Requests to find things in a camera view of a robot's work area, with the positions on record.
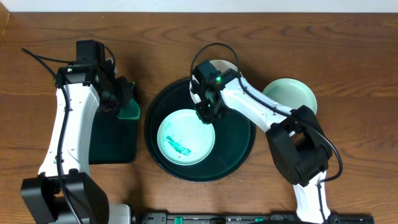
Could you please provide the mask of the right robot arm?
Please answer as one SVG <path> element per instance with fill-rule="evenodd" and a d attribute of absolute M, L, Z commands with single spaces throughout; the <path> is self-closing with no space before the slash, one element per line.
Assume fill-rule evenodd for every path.
<path fill-rule="evenodd" d="M 269 98 L 225 60 L 205 60 L 190 68 L 190 94 L 205 124 L 236 111 L 266 134 L 274 165 L 294 186 L 297 216 L 303 222 L 326 223 L 331 212 L 324 190 L 326 170 L 335 147 L 313 110 L 292 108 Z"/>

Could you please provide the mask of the green scouring sponge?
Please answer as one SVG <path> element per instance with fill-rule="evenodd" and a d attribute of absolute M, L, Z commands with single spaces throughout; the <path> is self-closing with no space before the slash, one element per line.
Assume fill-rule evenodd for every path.
<path fill-rule="evenodd" d="M 121 107 L 117 117 L 119 119 L 138 120 L 141 115 L 141 110 L 140 110 L 139 104 L 137 102 L 137 100 L 138 100 L 137 86 L 136 86 L 135 82 L 129 82 L 129 84 L 131 86 L 132 98 L 128 101 L 128 103 L 126 105 Z"/>

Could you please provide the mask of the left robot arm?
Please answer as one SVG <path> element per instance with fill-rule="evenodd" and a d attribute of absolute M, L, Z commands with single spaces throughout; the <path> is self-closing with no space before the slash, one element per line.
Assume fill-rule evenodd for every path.
<path fill-rule="evenodd" d="M 117 77 L 116 59 L 96 40 L 76 43 L 76 60 L 50 71 L 57 110 L 46 157 L 36 177 L 24 179 L 21 197 L 36 223 L 134 223 L 132 208 L 115 204 L 90 176 L 90 141 L 96 115 L 135 121 L 136 85 Z"/>

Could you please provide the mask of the pale green plate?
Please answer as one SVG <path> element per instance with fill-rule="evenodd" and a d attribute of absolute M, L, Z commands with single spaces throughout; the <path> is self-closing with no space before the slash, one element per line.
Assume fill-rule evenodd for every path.
<path fill-rule="evenodd" d="M 270 99 L 298 109 L 302 105 L 317 113 L 317 99 L 313 91 L 303 82 L 293 78 L 281 78 L 268 84 L 262 91 Z"/>
<path fill-rule="evenodd" d="M 170 113 L 157 131 L 157 145 L 171 163 L 191 166 L 210 155 L 216 140 L 215 129 L 204 124 L 195 110 L 182 109 Z"/>

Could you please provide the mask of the pale green plate front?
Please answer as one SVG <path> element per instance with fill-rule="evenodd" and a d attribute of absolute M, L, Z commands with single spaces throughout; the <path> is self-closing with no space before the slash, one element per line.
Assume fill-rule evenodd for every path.
<path fill-rule="evenodd" d="M 157 145 L 171 163 L 191 166 L 210 155 L 216 140 L 215 129 L 204 124 L 195 110 L 182 109 L 170 113 L 157 131 Z"/>

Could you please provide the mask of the white plate green smear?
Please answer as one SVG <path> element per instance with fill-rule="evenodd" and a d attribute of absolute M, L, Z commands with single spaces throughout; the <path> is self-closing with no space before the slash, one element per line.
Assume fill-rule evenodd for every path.
<path fill-rule="evenodd" d="M 232 68 L 233 70 L 238 71 L 237 66 L 235 66 L 235 64 L 233 64 L 227 60 L 210 60 L 210 63 L 217 70 L 220 70 L 221 72 L 224 72 L 229 68 Z M 194 104 L 201 102 L 201 99 L 198 94 L 194 94 L 190 91 L 190 96 L 191 96 L 191 99 L 193 100 Z"/>

